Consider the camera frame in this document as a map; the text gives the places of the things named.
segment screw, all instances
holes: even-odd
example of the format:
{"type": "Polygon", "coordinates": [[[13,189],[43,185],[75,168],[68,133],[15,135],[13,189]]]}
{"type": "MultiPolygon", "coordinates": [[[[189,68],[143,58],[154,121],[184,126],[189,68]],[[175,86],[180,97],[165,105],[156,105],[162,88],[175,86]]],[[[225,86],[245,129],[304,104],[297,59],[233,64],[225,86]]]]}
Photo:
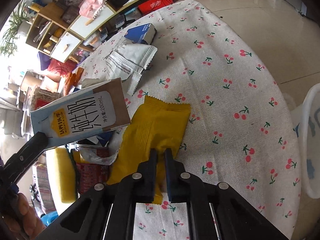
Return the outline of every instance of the screw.
{"type": "Polygon", "coordinates": [[[142,178],[142,174],[136,172],[136,173],[132,174],[132,177],[133,177],[134,179],[141,179],[141,178],[142,178]]]}
{"type": "Polygon", "coordinates": [[[225,183],[225,182],[219,183],[219,188],[221,188],[221,189],[228,189],[228,187],[229,187],[228,183],[225,183]]]}
{"type": "Polygon", "coordinates": [[[181,176],[181,178],[183,178],[183,179],[189,179],[189,178],[190,178],[190,174],[187,173],[187,172],[181,173],[180,176],[181,176]]]}
{"type": "Polygon", "coordinates": [[[98,183],[96,185],[94,185],[94,189],[95,190],[102,190],[104,188],[104,185],[102,183],[98,183]]]}

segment finger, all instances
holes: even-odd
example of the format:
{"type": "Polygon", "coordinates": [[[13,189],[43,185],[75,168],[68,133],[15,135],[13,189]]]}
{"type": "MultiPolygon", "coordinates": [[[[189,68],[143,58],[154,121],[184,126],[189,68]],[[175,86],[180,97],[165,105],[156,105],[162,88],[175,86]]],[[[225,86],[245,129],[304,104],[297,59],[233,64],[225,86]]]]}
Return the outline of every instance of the finger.
{"type": "Polygon", "coordinates": [[[36,228],[33,230],[33,233],[30,236],[30,240],[36,238],[37,235],[39,235],[42,232],[43,229],[45,229],[45,226],[42,223],[41,219],[37,217],[36,228]]]}
{"type": "Polygon", "coordinates": [[[3,219],[11,232],[20,232],[20,226],[16,220],[7,215],[3,215],[3,219]]]}
{"type": "Polygon", "coordinates": [[[23,217],[23,228],[28,236],[31,236],[36,228],[37,216],[33,208],[29,208],[27,214],[23,217]]]}
{"type": "Polygon", "coordinates": [[[26,215],[29,210],[29,203],[25,195],[18,193],[18,207],[22,216],[26,215]]]}

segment floor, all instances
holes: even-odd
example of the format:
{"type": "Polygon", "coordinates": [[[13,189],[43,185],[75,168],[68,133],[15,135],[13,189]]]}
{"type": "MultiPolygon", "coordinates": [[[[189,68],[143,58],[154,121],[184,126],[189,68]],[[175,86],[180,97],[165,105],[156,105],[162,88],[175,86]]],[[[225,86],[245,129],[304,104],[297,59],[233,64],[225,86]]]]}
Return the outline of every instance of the floor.
{"type": "MultiPolygon", "coordinates": [[[[308,90],[320,83],[320,28],[285,0],[196,1],[223,17],[267,66],[282,93],[290,95],[297,106],[308,90]]],[[[306,237],[319,217],[320,199],[302,193],[292,239],[306,237]]]]}

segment potted plant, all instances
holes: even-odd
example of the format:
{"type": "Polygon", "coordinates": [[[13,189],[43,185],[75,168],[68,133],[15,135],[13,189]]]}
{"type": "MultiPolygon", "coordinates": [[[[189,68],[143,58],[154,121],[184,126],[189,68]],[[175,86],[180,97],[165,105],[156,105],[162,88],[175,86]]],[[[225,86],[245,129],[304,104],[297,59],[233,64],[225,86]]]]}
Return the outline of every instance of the potted plant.
{"type": "Polygon", "coordinates": [[[19,27],[24,20],[28,20],[27,12],[24,9],[25,6],[26,3],[22,0],[10,15],[10,27],[4,32],[0,42],[0,55],[10,57],[17,51],[18,47],[15,42],[19,38],[19,27]]]}

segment cherry print tablecloth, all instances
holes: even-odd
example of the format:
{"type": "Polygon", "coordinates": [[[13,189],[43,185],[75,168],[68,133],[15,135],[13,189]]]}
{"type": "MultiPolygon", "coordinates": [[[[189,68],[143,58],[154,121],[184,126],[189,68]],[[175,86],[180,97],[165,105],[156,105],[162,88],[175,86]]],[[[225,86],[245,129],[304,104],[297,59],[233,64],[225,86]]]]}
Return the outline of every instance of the cherry print tablecloth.
{"type": "MultiPolygon", "coordinates": [[[[289,110],[261,60],[215,14],[190,0],[153,12],[86,59],[83,79],[105,77],[104,57],[128,28],[145,23],[157,29],[158,51],[135,94],[125,94],[130,116],[145,95],[191,104],[177,159],[205,182],[229,183],[290,238],[301,182],[289,110]]],[[[124,130],[116,131],[111,150],[124,130]]],[[[134,239],[187,239],[187,223],[185,204],[165,195],[162,205],[137,205],[134,239]]]]}

